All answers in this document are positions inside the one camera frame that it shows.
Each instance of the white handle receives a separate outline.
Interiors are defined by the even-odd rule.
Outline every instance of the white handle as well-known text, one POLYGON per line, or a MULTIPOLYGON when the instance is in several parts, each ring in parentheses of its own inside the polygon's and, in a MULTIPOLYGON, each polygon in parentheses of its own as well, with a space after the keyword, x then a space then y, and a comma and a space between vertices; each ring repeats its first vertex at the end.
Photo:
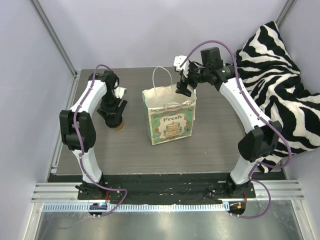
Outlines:
POLYGON ((152 73, 153 89, 156 90, 156 86, 155 86, 155 71, 156 71, 157 68, 161 68, 161 69, 163 69, 163 70, 166 70, 166 72, 169 74, 169 76, 170 76, 170 78, 171 78, 171 86, 172 86, 172 85, 173 85, 173 81, 172 81, 172 76, 171 76, 170 72, 169 72, 167 69, 165 69, 164 67, 162 67, 162 66, 156 66, 156 67, 154 68, 154 70, 153 70, 153 73, 152 73))

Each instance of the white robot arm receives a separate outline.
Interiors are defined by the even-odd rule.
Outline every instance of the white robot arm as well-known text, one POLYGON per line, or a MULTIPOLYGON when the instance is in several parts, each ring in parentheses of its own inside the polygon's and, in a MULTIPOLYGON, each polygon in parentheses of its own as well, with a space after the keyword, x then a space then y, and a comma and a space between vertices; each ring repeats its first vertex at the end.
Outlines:
POLYGON ((203 64, 186 61, 183 65, 181 64, 187 57, 175 57, 173 66, 176 72, 180 72, 181 75, 176 92, 190 96, 188 85, 195 89, 198 83, 209 83, 221 92, 239 116, 245 130, 245 137, 238 144, 240 157, 226 182, 230 194, 233 192, 242 193, 247 183, 250 182, 249 175, 256 162, 260 162, 275 149, 279 138, 264 122, 257 118, 242 94, 249 97, 251 105, 263 119, 270 122, 280 132, 282 126, 278 121, 271 122, 270 118, 259 109, 242 81, 240 81, 241 89, 238 87, 234 67, 223 64, 218 47, 202 50, 201 57, 203 64))
MULTIPOLYGON (((62 110, 59 115, 62 142, 68 146, 72 153, 77 158, 80 164, 81 148, 79 139, 73 126, 73 116, 79 106, 81 100, 85 97, 88 89, 92 85, 93 74, 89 77, 86 89, 79 100, 70 108, 70 110, 62 110)), ((86 96, 81 108, 77 114, 77 123, 84 144, 84 155, 82 162, 84 169, 90 173, 91 178, 100 185, 104 186, 103 173, 100 170, 94 150, 96 142, 96 131, 92 123, 92 115, 101 100, 100 107, 97 112, 104 118, 105 123, 110 128, 122 130, 124 127, 122 113, 127 104, 126 100, 122 100, 126 88, 120 87, 119 78, 113 71, 106 70, 104 73, 97 73, 94 80, 94 85, 86 96)), ((92 181, 82 172, 82 190, 91 187, 96 187, 92 181)))

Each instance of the zebra print pillow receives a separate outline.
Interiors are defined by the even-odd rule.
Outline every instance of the zebra print pillow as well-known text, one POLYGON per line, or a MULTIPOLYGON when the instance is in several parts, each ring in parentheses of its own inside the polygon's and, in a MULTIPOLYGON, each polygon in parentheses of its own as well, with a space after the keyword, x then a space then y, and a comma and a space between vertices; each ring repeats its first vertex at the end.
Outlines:
MULTIPOLYGON (((275 22, 262 25, 236 53, 238 72, 256 104, 272 121, 279 121, 292 154, 320 146, 320 94, 310 94, 300 70, 290 58, 275 22)), ((283 141, 263 162, 276 165, 288 156, 283 141)), ((267 173, 271 169, 259 166, 267 173)))

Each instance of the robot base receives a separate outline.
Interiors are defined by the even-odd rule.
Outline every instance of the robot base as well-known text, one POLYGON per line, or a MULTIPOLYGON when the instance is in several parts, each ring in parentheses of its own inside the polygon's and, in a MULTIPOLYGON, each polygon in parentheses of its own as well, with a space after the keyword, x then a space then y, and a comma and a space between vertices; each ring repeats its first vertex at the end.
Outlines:
MULTIPOLYGON (((103 174, 98 183, 101 186, 107 187, 105 183, 105 177, 103 174)), ((121 186, 109 186, 109 188, 115 189, 120 187, 121 186)), ((75 186, 75 188, 79 190, 77 197, 78 200, 106 200, 107 191, 97 187, 93 183, 87 183, 85 181, 82 181, 82 184, 80 186, 75 186)), ((110 199, 117 201, 121 199, 121 193, 118 193, 116 191, 109 191, 109 197, 110 199)))

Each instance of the purple cable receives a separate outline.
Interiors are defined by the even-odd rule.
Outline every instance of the purple cable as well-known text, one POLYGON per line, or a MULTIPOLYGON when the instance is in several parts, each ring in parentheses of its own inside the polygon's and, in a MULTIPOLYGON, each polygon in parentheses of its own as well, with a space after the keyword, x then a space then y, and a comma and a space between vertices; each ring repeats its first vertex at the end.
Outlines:
POLYGON ((239 73, 238 73, 238 67, 237 67, 237 62, 236 62, 236 59, 235 59, 235 56, 232 52, 232 50, 226 45, 224 44, 223 42, 221 41, 218 41, 218 40, 208 40, 208 41, 204 41, 202 43, 200 43, 199 45, 197 45, 194 49, 192 49, 192 51, 188 54, 188 56, 186 56, 186 59, 182 62, 182 64, 180 65, 180 68, 186 63, 186 61, 190 58, 190 56, 200 47, 202 47, 203 45, 205 44, 209 44, 209 43, 214 43, 214 44, 220 44, 222 46, 225 47, 225 49, 229 52, 231 58, 232 58, 232 61, 233 61, 233 66, 234 66, 234 72, 235 72, 235 79, 236 79, 236 83, 237 83, 237 86, 244 98, 244 100, 246 101, 246 103, 249 105, 249 107, 252 109, 252 111, 254 112, 254 114, 257 116, 257 118, 259 118, 263 123, 265 123, 269 128, 271 128, 275 134, 278 135, 279 138, 281 138, 281 140, 283 141, 283 143, 285 144, 287 150, 288 150, 288 160, 286 161, 285 164, 281 165, 281 166, 273 166, 273 165, 270 165, 270 164, 267 164, 267 163, 264 163, 264 162, 257 162, 257 165, 258 164, 261 164, 261 165, 264 165, 268 168, 271 168, 271 169, 282 169, 284 167, 286 167, 291 159, 292 159, 292 152, 291 152, 291 148, 289 146, 289 143, 288 141, 284 138, 284 136, 282 136, 282 134, 274 128, 274 126, 272 126, 267 120, 265 120, 264 118, 262 118, 259 113, 256 111, 256 109, 254 108, 254 106, 251 104, 251 102, 249 101, 249 98, 247 97, 247 95, 242 91, 242 88, 241 88, 241 82, 240 82, 240 78, 239 78, 239 73))
POLYGON ((258 161, 256 162, 256 164, 253 166, 253 168, 251 169, 251 171, 249 172, 248 174, 248 177, 251 181, 253 182, 256 182, 258 184, 261 184, 267 194, 268 194, 268 198, 269 198, 269 202, 268 202, 268 206, 266 207, 265 211, 257 216, 238 216, 236 214, 232 214, 233 216, 236 216, 236 217, 239 217, 239 218, 242 218, 242 219, 256 219, 256 218, 260 218, 262 217, 263 215, 265 215, 268 210, 270 209, 271 207, 271 195, 270 195, 270 192, 268 190, 268 188, 266 187, 266 185, 264 185, 262 182, 258 181, 258 180, 254 180, 251 178, 252 174, 254 173, 255 169, 257 168, 257 166, 259 164, 261 165, 264 165, 268 168, 271 168, 271 169, 282 169, 284 167, 286 167, 291 159, 292 159, 292 152, 291 152, 291 148, 289 146, 289 143, 288 141, 284 138, 284 136, 282 136, 282 134, 277 130, 275 129, 267 120, 265 120, 263 117, 261 117, 259 115, 259 113, 256 111, 256 109, 254 108, 254 106, 251 104, 251 102, 249 101, 249 98, 247 97, 247 95, 245 94, 245 92, 243 92, 242 88, 241 88, 241 82, 240 82, 240 78, 239 78, 239 73, 238 73, 238 67, 237 67, 237 62, 236 62, 236 58, 232 52, 232 50, 226 45, 224 44, 223 42, 221 41, 218 41, 218 40, 208 40, 208 41, 204 41, 202 43, 200 43, 199 45, 197 45, 194 49, 191 50, 191 52, 186 56, 186 59, 182 62, 182 64, 180 65, 180 68, 186 63, 186 61, 190 58, 190 56, 200 47, 202 47, 203 45, 205 44, 209 44, 209 43, 214 43, 214 44, 220 44, 222 46, 224 46, 224 48, 229 52, 231 58, 232 58, 232 61, 233 61, 233 66, 234 66, 234 72, 235 72, 235 79, 236 79, 236 83, 237 83, 237 86, 240 90, 240 93, 242 94, 243 98, 245 99, 246 103, 249 105, 249 107, 252 109, 252 111, 254 112, 254 114, 257 116, 257 118, 259 118, 263 123, 265 123, 269 128, 271 128, 275 134, 278 135, 278 137, 284 142, 287 150, 288 150, 288 160, 286 161, 285 164, 281 165, 281 166, 273 166, 273 165, 270 165, 270 164, 267 164, 267 163, 264 163, 264 162, 261 162, 261 161, 258 161))
POLYGON ((95 67, 94 71, 93 71, 93 77, 92 77, 92 82, 91 82, 91 85, 90 85, 90 88, 88 89, 88 91, 85 93, 84 97, 81 99, 79 105, 76 107, 76 110, 74 111, 74 114, 73 114, 73 124, 74 124, 74 128, 75 128, 75 131, 76 131, 76 134, 79 138, 79 142, 80 142, 80 148, 81 148, 81 153, 79 154, 79 162, 80 162, 80 167, 81 167, 81 170, 83 171, 83 173, 88 177, 88 179, 94 184, 96 185, 98 188, 101 188, 101 189, 104 189, 104 190, 107 190, 107 191, 114 191, 114 192, 117 192, 117 191, 121 191, 121 192, 124 192, 124 196, 123 198, 119 201, 119 203, 113 208, 111 209, 110 211, 108 212, 105 212, 103 213, 101 216, 107 216, 109 214, 111 214, 113 211, 115 211, 122 203, 123 201, 126 199, 126 196, 128 194, 128 190, 125 189, 125 188, 109 188, 109 187, 105 187, 105 186, 101 186, 100 184, 98 184, 97 182, 95 182, 91 176, 89 175, 89 173, 86 171, 85 167, 84 167, 84 163, 83 163, 83 155, 85 154, 85 147, 84 147, 84 142, 82 140, 82 137, 81 137, 81 133, 80 133, 80 130, 78 128, 78 124, 77 124, 77 115, 78 115, 78 112, 82 106, 82 104, 85 102, 86 98, 88 97, 88 95, 90 94, 90 91, 92 90, 92 87, 94 86, 94 83, 95 83, 95 80, 96 80, 96 73, 97 73, 97 70, 99 67, 105 67, 107 69, 110 69, 110 67, 106 66, 106 65, 103 65, 103 64, 99 64, 95 67))
MULTIPOLYGON (((81 153, 79 154, 79 162, 80 162, 80 167, 81 167, 81 170, 84 172, 84 174, 88 177, 88 179, 94 184, 96 185, 98 188, 101 188, 101 189, 104 189, 104 190, 107 190, 107 191, 114 191, 114 192, 117 192, 117 191, 120 191, 120 192, 124 192, 124 196, 123 198, 119 201, 119 203, 113 208, 111 209, 110 211, 107 211, 103 214, 101 214, 101 217, 104 217, 104 216, 107 216, 109 214, 111 214, 113 211, 115 211, 123 202, 124 200, 126 199, 127 197, 127 194, 128 194, 128 190, 125 189, 125 188, 109 188, 109 187, 105 187, 105 186, 101 186, 100 184, 98 184, 97 182, 95 182, 91 176, 89 175, 89 173, 86 171, 85 167, 84 167, 84 163, 83 163, 83 155, 85 154, 85 147, 84 147, 84 142, 82 140, 82 137, 81 137, 81 134, 80 134, 80 130, 78 128, 78 124, 77 124, 77 115, 78 115, 78 112, 82 106, 82 104, 85 102, 86 98, 88 97, 90 91, 92 90, 93 86, 94 86, 94 83, 95 83, 95 80, 96 80, 96 74, 97 74, 97 70, 99 67, 105 67, 107 69, 109 69, 111 71, 111 68, 108 67, 107 65, 103 65, 103 64, 99 64, 95 67, 94 71, 93 71, 93 76, 92 76, 92 82, 91 82, 91 85, 90 85, 90 88, 88 89, 88 91, 85 93, 84 97, 82 98, 82 100, 80 101, 79 105, 76 107, 76 110, 73 114, 73 124, 74 124, 74 128, 75 128, 75 131, 76 131, 76 134, 78 136, 78 139, 79 139, 79 142, 80 142, 80 148, 81 148, 81 153)), ((56 227, 56 226, 52 226, 51 225, 51 222, 49 222, 46 226, 46 228, 44 229, 43 231, 43 234, 40 238, 40 240, 43 240, 48 229, 49 229, 49 226, 52 226, 54 228, 57 228, 59 230, 67 230, 67 229, 72 229, 74 228, 75 226, 77 226, 78 224, 86 221, 87 219, 90 219, 91 216, 88 216, 88 217, 84 217, 83 219, 81 219, 80 221, 76 222, 75 224, 71 225, 71 226, 66 226, 66 227, 56 227)))

